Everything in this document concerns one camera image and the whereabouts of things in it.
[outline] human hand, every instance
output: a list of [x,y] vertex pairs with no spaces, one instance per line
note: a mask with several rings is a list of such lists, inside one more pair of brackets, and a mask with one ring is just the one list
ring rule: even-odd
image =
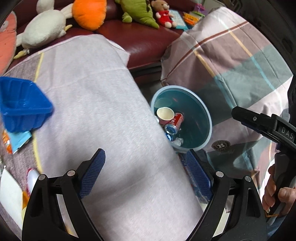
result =
[[[264,196],[262,198],[262,206],[265,211],[269,211],[270,207],[273,207],[275,204],[275,197],[274,193],[276,191],[276,184],[274,182],[274,170],[275,165],[272,165],[268,172],[270,174],[269,180],[265,187]],[[280,215],[287,215],[290,211],[291,207],[293,206],[295,199],[296,199],[296,189],[295,188],[281,188],[278,194],[279,200],[285,203],[285,207],[281,211]]]

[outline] blue gripper pad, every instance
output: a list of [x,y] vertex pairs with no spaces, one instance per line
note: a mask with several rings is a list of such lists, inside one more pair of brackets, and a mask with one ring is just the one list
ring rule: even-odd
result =
[[201,203],[207,204],[213,197],[210,179],[190,151],[186,153],[185,162],[187,172],[189,172],[188,174],[195,189],[195,194]]
[[81,180],[81,189],[79,193],[81,199],[90,194],[91,189],[105,164],[105,159],[105,151],[102,149],[95,157]]

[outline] red soda can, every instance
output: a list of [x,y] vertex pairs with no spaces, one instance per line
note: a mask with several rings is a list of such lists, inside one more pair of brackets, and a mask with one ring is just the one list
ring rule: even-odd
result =
[[175,113],[174,118],[165,125],[166,133],[170,135],[176,135],[180,129],[181,123],[184,120],[184,116],[181,113]]

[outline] white stuffed animal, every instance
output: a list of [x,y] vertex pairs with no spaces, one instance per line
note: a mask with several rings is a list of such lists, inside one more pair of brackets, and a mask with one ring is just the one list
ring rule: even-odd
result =
[[54,10],[54,0],[38,0],[36,10],[38,15],[26,26],[23,33],[17,35],[17,47],[22,45],[14,59],[27,55],[31,48],[39,48],[66,34],[72,25],[66,26],[66,19],[72,18],[72,5],[61,11]]

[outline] green plush crocodile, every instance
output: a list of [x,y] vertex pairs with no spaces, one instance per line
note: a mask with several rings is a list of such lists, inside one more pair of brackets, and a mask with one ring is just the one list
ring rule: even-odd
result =
[[131,23],[135,20],[138,23],[159,29],[159,25],[153,18],[152,9],[147,0],[114,0],[121,5],[124,12],[122,22]]

